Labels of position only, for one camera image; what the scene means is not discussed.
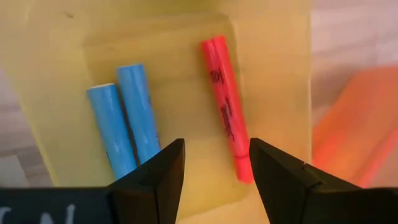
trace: yellow surface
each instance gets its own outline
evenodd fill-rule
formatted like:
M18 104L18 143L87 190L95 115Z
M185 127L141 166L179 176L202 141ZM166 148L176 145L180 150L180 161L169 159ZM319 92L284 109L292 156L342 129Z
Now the yellow surface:
M99 62L90 57L90 51L104 41L97 38L110 34L114 41L113 32L120 27L160 15L222 12L229 15L235 33L238 81L250 136L309 161L309 7L308 1L294 0L1 0L0 69L5 70L19 95L54 184L105 185L113 178L85 95L89 86L112 77L99 70L92 73L99 68ZM217 13L208 15L211 22L220 22L209 26L232 32L225 18ZM188 20L193 18L193 14L188 16ZM246 217L247 222L264 223L265 212L255 188L247 189L234 181L222 127L216 111L211 112L214 103L205 79L198 76L194 81L183 73L161 74L150 68L148 72L152 74L151 95L155 95L162 145L173 138L188 138L190 162L179 211L181 222L242 223ZM186 107L173 101L177 94L173 89L181 90L181 102L188 104ZM192 128L184 123L188 120ZM207 171L211 178L203 183ZM217 185L216 179L224 182Z

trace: highlighter cap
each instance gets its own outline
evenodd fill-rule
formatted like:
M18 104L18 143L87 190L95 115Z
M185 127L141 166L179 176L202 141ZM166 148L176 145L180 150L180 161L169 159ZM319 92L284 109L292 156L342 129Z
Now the highlighter cap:
M235 157L234 163L236 176L238 176L238 179L245 184L253 183L254 177L249 155L244 157Z

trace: red highlighter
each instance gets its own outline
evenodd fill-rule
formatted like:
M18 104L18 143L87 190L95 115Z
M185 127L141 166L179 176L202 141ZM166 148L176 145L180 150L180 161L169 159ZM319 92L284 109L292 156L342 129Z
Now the red highlighter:
M235 75L229 59L225 37L215 37L201 43L216 96L221 120L224 122L229 147L234 156L236 175L242 182L253 182L249 157L249 138Z

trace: orange highlighter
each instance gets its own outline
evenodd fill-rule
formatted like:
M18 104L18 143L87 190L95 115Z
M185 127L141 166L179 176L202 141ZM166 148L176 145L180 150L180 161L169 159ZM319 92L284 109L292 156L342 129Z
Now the orange highlighter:
M249 157L248 132L225 37L203 41L201 46L228 144L233 153L236 175L241 182L250 184L253 182L253 173Z

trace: highlighter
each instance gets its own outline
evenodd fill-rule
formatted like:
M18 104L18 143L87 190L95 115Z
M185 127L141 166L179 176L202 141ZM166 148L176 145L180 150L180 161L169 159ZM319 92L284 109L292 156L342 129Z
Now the highlighter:
M120 179L137 166L124 122L118 89L113 83L98 85L87 90L87 95L113 174L116 179Z
M203 41L201 46L229 148L234 157L236 175L241 182L250 184L253 182L253 173L249 157L248 132L225 37Z
M155 115L143 64L119 67L118 83L137 146L137 155L143 164L160 152Z

